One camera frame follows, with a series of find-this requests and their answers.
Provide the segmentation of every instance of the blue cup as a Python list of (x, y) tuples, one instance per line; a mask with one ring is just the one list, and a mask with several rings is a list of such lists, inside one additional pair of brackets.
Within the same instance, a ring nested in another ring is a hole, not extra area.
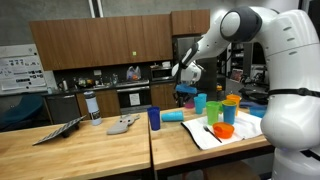
[(207, 102), (207, 94), (200, 93), (200, 94), (198, 94), (198, 97), (201, 98), (202, 107), (205, 108), (206, 107), (206, 102)]
[(174, 112), (164, 113), (161, 115), (161, 119), (163, 122), (183, 121), (183, 112), (174, 111)]
[(151, 129), (157, 131), (160, 129), (160, 108), (157, 106), (149, 107), (147, 109)]
[(195, 110), (196, 110), (196, 114), (202, 114), (203, 111), (203, 100), (201, 97), (194, 97), (194, 106), (195, 106)]
[(231, 100), (222, 101), (223, 121), (233, 125), (236, 116), (237, 103)]

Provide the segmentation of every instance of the plastic cup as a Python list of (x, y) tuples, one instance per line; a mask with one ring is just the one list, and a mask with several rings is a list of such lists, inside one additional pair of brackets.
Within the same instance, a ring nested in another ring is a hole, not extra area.
[(239, 104), (240, 104), (241, 97), (238, 95), (235, 95), (235, 94), (229, 94), (229, 95), (227, 95), (227, 100), (234, 101), (237, 104), (236, 116), (238, 116)]
[(193, 99), (194, 99), (196, 114), (202, 114), (203, 112), (202, 98), (194, 97)]
[(206, 103), (208, 124), (213, 125), (219, 120), (220, 102), (208, 101)]
[(206, 107), (206, 102), (207, 102), (207, 94), (200, 93), (200, 94), (198, 94), (198, 97), (201, 98), (202, 108), (205, 108)]
[(160, 129), (160, 108), (157, 106), (149, 107), (147, 109), (151, 129), (157, 131)]
[(164, 113), (161, 115), (161, 119), (163, 122), (183, 121), (183, 112), (182, 111), (174, 111), (174, 112)]
[(223, 121), (229, 124), (234, 124), (237, 104), (231, 100), (222, 101)]
[(267, 111), (266, 106), (251, 106), (251, 107), (249, 107), (250, 114), (253, 116), (260, 117), (260, 118), (263, 118), (266, 111)]

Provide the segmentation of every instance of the whiteboard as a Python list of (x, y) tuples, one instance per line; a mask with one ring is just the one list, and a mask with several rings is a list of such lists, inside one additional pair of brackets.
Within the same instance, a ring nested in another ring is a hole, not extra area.
[(46, 90), (44, 71), (34, 44), (0, 47), (0, 95)]

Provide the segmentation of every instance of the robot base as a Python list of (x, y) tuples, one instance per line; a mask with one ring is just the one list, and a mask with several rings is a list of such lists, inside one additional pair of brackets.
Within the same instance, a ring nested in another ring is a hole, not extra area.
[(320, 161), (299, 151), (274, 152), (272, 180), (319, 180)]

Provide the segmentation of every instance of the orange object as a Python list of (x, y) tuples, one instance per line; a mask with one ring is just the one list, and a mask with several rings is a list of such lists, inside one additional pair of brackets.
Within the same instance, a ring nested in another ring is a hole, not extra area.
[(219, 138), (228, 139), (232, 136), (234, 127), (225, 122), (218, 122), (212, 125), (214, 134)]
[(229, 95), (227, 95), (227, 100), (231, 100), (231, 101), (236, 102), (236, 104), (237, 104), (236, 116), (238, 116), (239, 104), (240, 104), (241, 97), (238, 95), (235, 95), (235, 94), (229, 94)]

